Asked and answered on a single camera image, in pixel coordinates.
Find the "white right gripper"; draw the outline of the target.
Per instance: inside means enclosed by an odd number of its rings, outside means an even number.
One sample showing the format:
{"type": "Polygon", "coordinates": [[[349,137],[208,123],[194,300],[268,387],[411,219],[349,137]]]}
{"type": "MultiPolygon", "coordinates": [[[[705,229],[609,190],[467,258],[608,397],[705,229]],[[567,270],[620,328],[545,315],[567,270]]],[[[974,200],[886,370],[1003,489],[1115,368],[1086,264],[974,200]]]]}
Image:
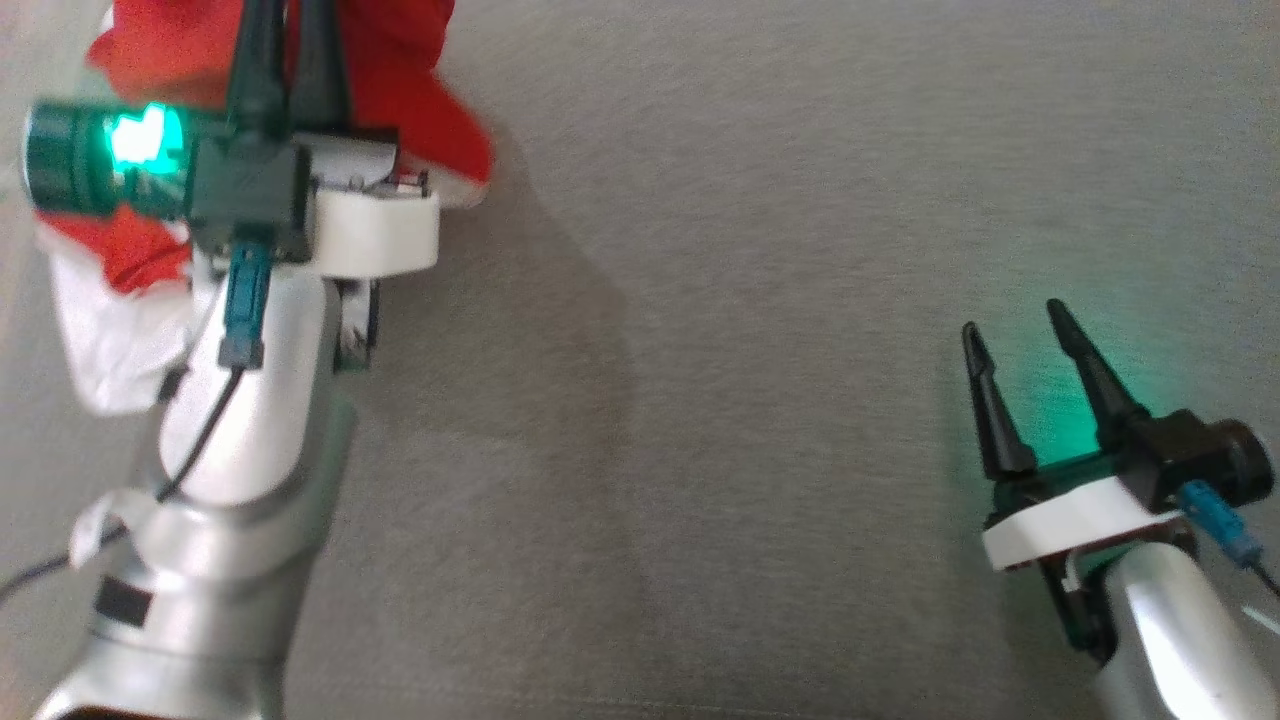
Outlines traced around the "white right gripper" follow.
{"type": "MultiPolygon", "coordinates": [[[[1103,451],[1119,451],[1130,421],[1151,418],[1061,299],[1046,302],[1061,350],[1076,366],[1103,451]]],[[[1036,569],[1068,643],[1098,664],[1117,646],[1105,574],[1143,543],[1196,552],[1179,511],[1151,512],[1132,497],[1102,452],[1037,468],[995,379],[995,360],[974,322],[963,351],[984,474],[995,480],[982,546],[997,573],[1036,569]]]]}

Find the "red garment with white trim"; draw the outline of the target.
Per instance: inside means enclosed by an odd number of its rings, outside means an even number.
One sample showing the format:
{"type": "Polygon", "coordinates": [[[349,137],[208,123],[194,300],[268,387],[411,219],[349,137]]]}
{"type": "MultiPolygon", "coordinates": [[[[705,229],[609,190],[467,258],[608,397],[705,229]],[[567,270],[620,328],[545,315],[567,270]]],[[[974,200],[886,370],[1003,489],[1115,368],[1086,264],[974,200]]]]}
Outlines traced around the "red garment with white trim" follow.
{"type": "MultiPolygon", "coordinates": [[[[84,54],[119,99],[224,108],[243,0],[111,0],[84,54]]],[[[399,131],[403,168],[428,172],[445,209],[479,204],[493,147],[438,74],[454,0],[335,0],[355,118],[399,131]]],[[[38,246],[72,386],[97,416],[151,407],[197,336],[212,291],[192,281],[187,225],[120,208],[38,213],[38,246]]]]}

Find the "grey sofa seat cushion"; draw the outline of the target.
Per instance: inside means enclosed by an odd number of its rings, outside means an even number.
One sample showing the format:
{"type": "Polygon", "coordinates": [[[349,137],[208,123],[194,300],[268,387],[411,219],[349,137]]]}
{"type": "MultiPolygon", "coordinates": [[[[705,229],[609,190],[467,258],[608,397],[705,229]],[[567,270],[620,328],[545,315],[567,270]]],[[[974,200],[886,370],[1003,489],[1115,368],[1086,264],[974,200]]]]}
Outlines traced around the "grey sofa seat cushion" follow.
{"type": "Polygon", "coordinates": [[[993,573],[960,329],[1042,461],[1280,454],[1280,0],[457,0],[492,135],[384,284],[288,720],[1101,720],[993,573]]]}

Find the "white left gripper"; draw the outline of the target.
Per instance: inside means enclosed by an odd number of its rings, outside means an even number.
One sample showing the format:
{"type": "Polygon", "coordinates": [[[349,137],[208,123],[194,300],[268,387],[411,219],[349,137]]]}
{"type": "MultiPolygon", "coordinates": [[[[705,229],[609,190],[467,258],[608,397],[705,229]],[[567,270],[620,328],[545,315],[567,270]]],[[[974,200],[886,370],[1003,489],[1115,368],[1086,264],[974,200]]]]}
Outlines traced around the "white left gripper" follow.
{"type": "MultiPolygon", "coordinates": [[[[279,136],[285,124],[287,0],[242,0],[228,85],[228,120],[239,133],[279,136]]],[[[351,91],[337,0],[300,0],[292,124],[339,131],[351,91]]],[[[311,156],[302,269],[335,282],[340,324],[334,368],[366,372],[378,343],[383,279],[426,270],[439,256],[442,202],[425,174],[397,170],[393,133],[300,132],[311,156]]]]}

